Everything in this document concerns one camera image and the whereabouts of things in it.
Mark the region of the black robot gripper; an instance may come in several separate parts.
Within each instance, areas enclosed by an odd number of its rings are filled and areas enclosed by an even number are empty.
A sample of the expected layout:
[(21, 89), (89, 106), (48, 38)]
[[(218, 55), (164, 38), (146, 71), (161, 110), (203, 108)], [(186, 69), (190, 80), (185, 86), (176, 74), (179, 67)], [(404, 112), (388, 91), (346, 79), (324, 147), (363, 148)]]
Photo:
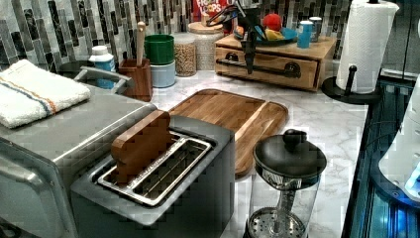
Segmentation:
[(254, 71), (257, 41), (266, 40), (263, 26), (260, 24), (260, 12), (261, 3), (258, 0), (233, 0), (232, 4), (205, 21), (206, 27), (213, 27), (237, 20), (237, 25), (244, 29), (240, 43), (245, 54), (248, 74)]

